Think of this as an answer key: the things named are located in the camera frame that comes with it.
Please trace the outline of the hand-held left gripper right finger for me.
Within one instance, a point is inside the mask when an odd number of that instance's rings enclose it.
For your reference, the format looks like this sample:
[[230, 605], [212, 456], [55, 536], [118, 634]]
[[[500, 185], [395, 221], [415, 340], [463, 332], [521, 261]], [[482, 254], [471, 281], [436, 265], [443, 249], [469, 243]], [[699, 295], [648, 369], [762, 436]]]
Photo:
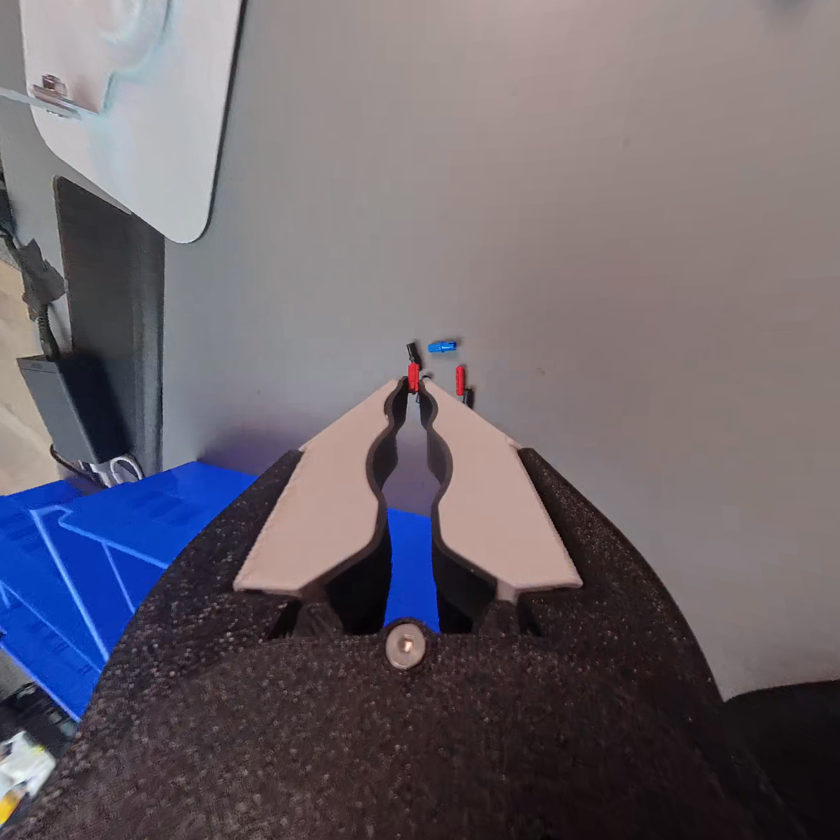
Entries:
[[432, 503], [438, 626], [467, 634], [494, 602], [579, 590], [583, 580], [520, 455], [520, 445], [441, 386], [418, 390]]

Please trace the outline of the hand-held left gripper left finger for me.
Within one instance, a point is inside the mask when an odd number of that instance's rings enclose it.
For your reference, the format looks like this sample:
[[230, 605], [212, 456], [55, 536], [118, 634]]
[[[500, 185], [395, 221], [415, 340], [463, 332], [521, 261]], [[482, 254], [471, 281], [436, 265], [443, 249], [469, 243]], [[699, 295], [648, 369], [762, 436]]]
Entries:
[[236, 592], [326, 602], [349, 634], [385, 623], [392, 541], [384, 485], [408, 379], [387, 381], [310, 438], [234, 578]]

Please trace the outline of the group of small brick pins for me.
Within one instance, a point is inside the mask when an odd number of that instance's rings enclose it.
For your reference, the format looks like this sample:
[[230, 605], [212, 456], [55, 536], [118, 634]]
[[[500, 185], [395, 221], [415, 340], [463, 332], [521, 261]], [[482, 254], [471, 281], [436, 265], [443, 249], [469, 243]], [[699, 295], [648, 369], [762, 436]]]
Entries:
[[[426, 350], [429, 354], [454, 354], [458, 348], [458, 342], [455, 340], [440, 340], [428, 344]], [[406, 352], [408, 365], [412, 361], [421, 365], [421, 381], [432, 378], [432, 374], [426, 372], [426, 368], [424, 367], [424, 357], [421, 354], [419, 345], [416, 342], [410, 342], [406, 346]], [[455, 368], [455, 393], [457, 398], [467, 407], [473, 408], [475, 406], [475, 390], [468, 383], [467, 368], [464, 364], [458, 364]], [[419, 403], [419, 388], [418, 393], [416, 395], [414, 394], [414, 396], [415, 402]]]

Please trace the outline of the grey desk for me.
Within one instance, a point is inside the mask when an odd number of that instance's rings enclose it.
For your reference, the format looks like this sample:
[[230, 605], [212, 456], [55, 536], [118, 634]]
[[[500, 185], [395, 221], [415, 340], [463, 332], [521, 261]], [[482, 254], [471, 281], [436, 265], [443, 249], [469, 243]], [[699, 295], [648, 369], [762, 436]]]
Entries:
[[725, 697], [838, 678], [838, 2], [246, 2], [162, 456], [257, 475], [456, 340]]

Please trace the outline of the blue plastic bin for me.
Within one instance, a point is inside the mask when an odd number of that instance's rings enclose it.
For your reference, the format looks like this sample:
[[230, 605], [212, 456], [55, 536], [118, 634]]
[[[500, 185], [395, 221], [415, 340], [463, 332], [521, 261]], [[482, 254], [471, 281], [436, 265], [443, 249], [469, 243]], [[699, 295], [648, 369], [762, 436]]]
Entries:
[[2, 650], [79, 721], [120, 664], [143, 691], [295, 625], [309, 641], [380, 643], [400, 621], [441, 631], [432, 521], [390, 508], [380, 547], [309, 596], [235, 589], [302, 456], [260, 478], [194, 461], [86, 497], [65, 481], [2, 497]]

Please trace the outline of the black power adapter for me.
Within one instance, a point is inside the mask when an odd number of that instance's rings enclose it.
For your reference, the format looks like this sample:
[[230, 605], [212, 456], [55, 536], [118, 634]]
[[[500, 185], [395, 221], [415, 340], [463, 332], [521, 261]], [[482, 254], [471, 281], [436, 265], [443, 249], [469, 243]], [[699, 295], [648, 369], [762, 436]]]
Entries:
[[130, 453], [127, 428], [100, 360], [85, 354], [38, 355], [17, 359], [17, 367], [58, 455], [101, 465]]

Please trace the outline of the crumpled white packaging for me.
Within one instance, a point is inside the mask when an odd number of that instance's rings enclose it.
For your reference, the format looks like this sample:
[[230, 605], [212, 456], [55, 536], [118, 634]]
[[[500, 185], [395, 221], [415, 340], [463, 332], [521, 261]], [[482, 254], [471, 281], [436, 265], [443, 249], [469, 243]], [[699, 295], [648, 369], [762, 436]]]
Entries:
[[40, 743], [19, 731], [1, 743], [1, 826], [26, 800], [34, 799], [56, 767]]

